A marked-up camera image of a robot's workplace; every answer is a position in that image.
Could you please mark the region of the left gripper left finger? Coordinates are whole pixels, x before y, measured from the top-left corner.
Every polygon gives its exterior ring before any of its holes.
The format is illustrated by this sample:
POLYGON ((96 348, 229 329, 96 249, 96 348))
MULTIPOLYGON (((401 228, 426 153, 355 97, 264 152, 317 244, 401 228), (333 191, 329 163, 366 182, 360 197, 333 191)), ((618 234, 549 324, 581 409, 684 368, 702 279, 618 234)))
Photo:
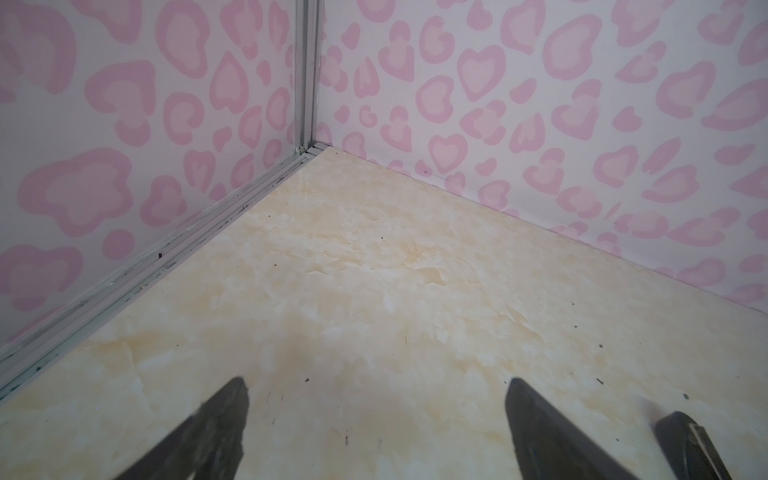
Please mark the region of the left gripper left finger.
POLYGON ((249 397, 241 377, 229 380, 120 479, 233 479, 243 458, 249 397))

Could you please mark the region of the black stapler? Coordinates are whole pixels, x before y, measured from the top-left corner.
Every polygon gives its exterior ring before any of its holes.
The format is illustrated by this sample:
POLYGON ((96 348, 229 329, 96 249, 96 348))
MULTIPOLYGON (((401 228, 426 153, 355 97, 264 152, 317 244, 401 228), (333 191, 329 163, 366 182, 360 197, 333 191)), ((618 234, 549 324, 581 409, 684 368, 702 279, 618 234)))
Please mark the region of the black stapler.
POLYGON ((656 440, 678 480, 731 480, 706 429, 675 411, 653 427, 656 440))

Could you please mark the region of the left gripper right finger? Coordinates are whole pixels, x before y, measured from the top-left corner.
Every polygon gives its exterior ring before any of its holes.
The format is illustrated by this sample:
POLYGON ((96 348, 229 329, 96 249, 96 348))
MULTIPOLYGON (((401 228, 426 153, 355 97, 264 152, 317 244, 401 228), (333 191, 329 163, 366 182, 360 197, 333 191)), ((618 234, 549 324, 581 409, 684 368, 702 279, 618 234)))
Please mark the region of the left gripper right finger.
POLYGON ((634 478, 525 380, 509 382, 505 411, 524 479, 634 478))

